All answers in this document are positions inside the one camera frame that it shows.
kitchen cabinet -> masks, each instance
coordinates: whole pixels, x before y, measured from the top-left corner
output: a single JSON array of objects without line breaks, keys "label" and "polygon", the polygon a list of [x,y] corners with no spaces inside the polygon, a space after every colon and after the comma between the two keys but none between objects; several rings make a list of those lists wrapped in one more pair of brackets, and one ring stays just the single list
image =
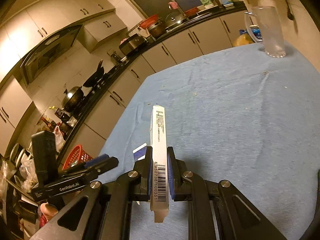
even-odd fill
[{"label": "kitchen cabinet", "polygon": [[54,4],[72,23],[100,12],[114,10],[107,0],[54,0]]},{"label": "kitchen cabinet", "polygon": [[202,56],[201,49],[189,30],[180,32],[162,43],[177,64]]},{"label": "kitchen cabinet", "polygon": [[232,44],[240,36],[239,30],[246,29],[244,23],[244,12],[245,11],[240,11],[219,17]]},{"label": "kitchen cabinet", "polygon": [[13,76],[1,88],[0,111],[14,128],[17,128],[19,121],[31,103],[31,98]]},{"label": "kitchen cabinet", "polygon": [[189,30],[204,55],[232,47],[219,18],[200,23]]},{"label": "kitchen cabinet", "polygon": [[87,15],[92,15],[113,9],[107,0],[75,0]]},{"label": "kitchen cabinet", "polygon": [[15,128],[0,111],[0,154],[4,157]]},{"label": "kitchen cabinet", "polygon": [[123,21],[111,12],[87,21],[77,39],[89,52],[92,52],[125,28],[127,26]]},{"label": "kitchen cabinet", "polygon": [[142,56],[156,72],[177,64],[163,43],[148,49]]},{"label": "kitchen cabinet", "polygon": [[89,154],[92,158],[98,157],[102,147],[104,146],[106,140],[98,135],[95,131],[89,128],[86,124],[82,124],[70,143],[66,154],[64,155],[61,163],[64,164],[67,157],[73,150],[73,148],[79,144],[82,145],[82,149]]},{"label": "kitchen cabinet", "polygon": [[31,19],[36,23],[44,36],[49,36],[71,23],[59,10],[58,6],[55,5],[54,1],[41,0],[27,8]]},{"label": "kitchen cabinet", "polygon": [[150,67],[149,63],[142,57],[139,56],[130,66],[129,70],[131,74],[142,84],[144,80],[155,73]]},{"label": "kitchen cabinet", "polygon": [[53,3],[72,23],[87,17],[83,8],[75,0],[53,0]]},{"label": "kitchen cabinet", "polygon": [[21,58],[44,39],[44,34],[26,10],[13,17],[5,29]]},{"label": "kitchen cabinet", "polygon": [[10,41],[5,29],[0,31],[0,82],[20,60],[17,48]]},{"label": "kitchen cabinet", "polygon": [[127,107],[139,87],[139,81],[130,73],[130,70],[127,69],[110,86],[109,92],[114,98],[119,100],[122,105]]},{"label": "kitchen cabinet", "polygon": [[101,137],[108,139],[124,110],[125,107],[115,96],[106,92],[84,122]]}]

frying pan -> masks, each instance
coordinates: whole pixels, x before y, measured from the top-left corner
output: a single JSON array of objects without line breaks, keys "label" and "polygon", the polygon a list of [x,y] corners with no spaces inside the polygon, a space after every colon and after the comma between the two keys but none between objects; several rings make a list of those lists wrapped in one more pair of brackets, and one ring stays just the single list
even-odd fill
[{"label": "frying pan", "polygon": [[98,80],[100,80],[104,74],[104,68],[102,67],[102,62],[103,59],[100,60],[99,64],[98,64],[98,68],[95,71],[95,73],[93,73],[88,79],[87,81],[83,84],[84,87],[86,88],[90,88],[93,87]]}]

kitchen counter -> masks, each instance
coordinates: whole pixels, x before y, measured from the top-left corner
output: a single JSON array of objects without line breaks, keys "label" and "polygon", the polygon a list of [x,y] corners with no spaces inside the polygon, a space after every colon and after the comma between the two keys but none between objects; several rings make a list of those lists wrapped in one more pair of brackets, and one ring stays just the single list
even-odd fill
[{"label": "kitchen counter", "polygon": [[89,113],[92,111],[92,109],[95,107],[95,105],[98,103],[98,101],[101,99],[101,97],[104,95],[104,93],[109,89],[109,87],[117,80],[117,78],[131,65],[132,62],[135,61],[135,59],[140,56],[142,53],[146,52],[148,49],[151,49],[155,45],[161,43],[162,41],[166,40],[167,38],[170,38],[177,33],[186,30],[194,25],[200,24],[202,22],[205,22],[207,20],[220,17],[226,14],[235,13],[238,11],[246,10],[246,7],[243,2],[235,2],[234,6],[220,9],[220,8],[211,8],[209,12],[206,12],[200,16],[197,16],[193,18],[192,20],[188,20],[187,22],[181,24],[180,26],[171,29],[167,33],[160,36],[156,41],[153,43],[148,43],[145,47],[140,49],[136,54],[132,55],[128,58],[128,61],[125,63],[122,63],[120,65],[114,66],[107,74],[104,75],[105,83],[101,87],[101,89],[94,94],[94,96],[90,99],[89,103],[84,107],[81,115],[78,117],[78,122],[74,126],[74,128],[68,132],[68,137],[66,138],[66,142],[61,149],[57,161],[58,163],[61,163],[61,160],[63,159],[64,155],[67,153],[67,149],[75,137],[76,133],[78,132],[81,125],[84,123],[85,119],[89,115]]}]

glass cup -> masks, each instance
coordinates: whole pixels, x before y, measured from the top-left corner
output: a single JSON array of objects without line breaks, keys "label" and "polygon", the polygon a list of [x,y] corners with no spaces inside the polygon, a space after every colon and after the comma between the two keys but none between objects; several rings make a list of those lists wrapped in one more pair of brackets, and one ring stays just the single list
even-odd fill
[{"label": "glass cup", "polygon": [[[262,41],[254,36],[251,30],[250,17],[256,17],[262,36]],[[245,25],[250,37],[255,42],[263,42],[265,52],[271,57],[284,57],[284,39],[276,8],[273,6],[256,6],[252,12],[245,12]]]}]

red basket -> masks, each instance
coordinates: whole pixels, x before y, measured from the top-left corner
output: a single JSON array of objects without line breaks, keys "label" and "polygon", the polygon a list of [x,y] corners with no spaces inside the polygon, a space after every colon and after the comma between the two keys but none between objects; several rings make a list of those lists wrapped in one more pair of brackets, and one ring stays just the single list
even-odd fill
[{"label": "red basket", "polygon": [[66,162],[63,165],[63,170],[70,168],[70,166],[75,163],[76,165],[79,163],[87,162],[92,160],[93,158],[87,154],[83,149],[82,145],[79,144],[73,148],[71,153],[69,154]]}]

